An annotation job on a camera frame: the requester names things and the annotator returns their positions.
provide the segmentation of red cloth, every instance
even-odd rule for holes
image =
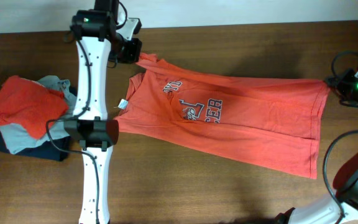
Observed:
[[[130,80],[120,131],[317,178],[321,80],[224,77],[147,54],[138,65],[147,71]]]
[[[36,139],[47,132],[48,120],[59,118],[67,109],[63,92],[17,75],[9,77],[0,90],[0,126],[20,124]]]

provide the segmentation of brown tabletop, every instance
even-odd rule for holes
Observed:
[[[77,86],[76,47],[64,44],[63,34],[0,34],[0,87],[12,75],[32,80],[57,75]],[[358,21],[144,29],[138,37],[144,52],[190,70],[323,79],[331,75],[330,63],[338,52],[358,51]],[[337,69],[354,62],[345,58]],[[129,77],[141,71],[121,64],[108,69],[110,118],[126,95]],[[320,170],[329,143],[358,129],[358,109],[337,101],[330,94],[323,114],[317,180],[121,133],[109,170],[111,223],[233,222],[274,217],[309,204],[327,193]],[[330,180],[357,151],[358,135],[337,145],[329,161]],[[53,162],[0,152],[0,223],[78,223],[82,190],[80,156]]]

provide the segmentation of white tag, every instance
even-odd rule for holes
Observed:
[[[127,108],[127,105],[128,105],[128,101],[122,99],[118,104],[118,108],[124,110],[125,108]]]

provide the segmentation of light blue cloth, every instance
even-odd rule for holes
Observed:
[[[69,80],[60,80],[55,75],[48,75],[38,80],[38,82],[48,89],[62,91],[65,95],[65,101],[69,109],[61,118],[69,118],[73,116],[76,96],[68,91],[68,88],[70,87]],[[5,140],[6,147],[11,154],[16,154],[26,148],[38,147],[45,141],[49,141],[46,134],[40,139],[34,139],[29,136],[27,131],[19,124],[0,126],[0,132]],[[68,133],[64,130],[63,122],[61,121],[53,124],[50,128],[50,134],[52,139],[61,139],[68,136]]]

